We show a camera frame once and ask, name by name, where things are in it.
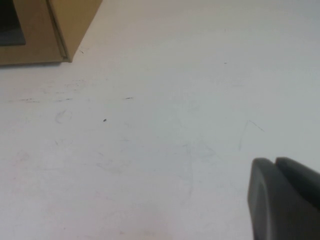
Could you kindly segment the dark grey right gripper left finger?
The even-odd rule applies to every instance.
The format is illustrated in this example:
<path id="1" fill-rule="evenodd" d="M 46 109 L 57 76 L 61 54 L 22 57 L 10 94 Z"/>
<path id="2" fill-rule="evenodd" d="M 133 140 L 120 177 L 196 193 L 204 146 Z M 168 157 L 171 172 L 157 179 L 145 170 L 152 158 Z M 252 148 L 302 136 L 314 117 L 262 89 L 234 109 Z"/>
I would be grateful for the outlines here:
<path id="1" fill-rule="evenodd" d="M 255 240 L 320 238 L 320 208 L 293 188 L 276 162 L 252 161 L 247 202 Z"/>

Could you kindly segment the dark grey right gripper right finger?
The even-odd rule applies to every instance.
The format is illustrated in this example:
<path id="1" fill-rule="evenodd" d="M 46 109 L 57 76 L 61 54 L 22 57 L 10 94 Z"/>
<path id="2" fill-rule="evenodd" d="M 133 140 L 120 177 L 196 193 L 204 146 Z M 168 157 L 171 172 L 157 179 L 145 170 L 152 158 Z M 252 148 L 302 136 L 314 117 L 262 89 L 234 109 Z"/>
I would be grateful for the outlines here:
<path id="1" fill-rule="evenodd" d="M 315 208 L 320 207 L 320 173 L 288 157 L 278 157 L 275 165 L 292 187 Z"/>

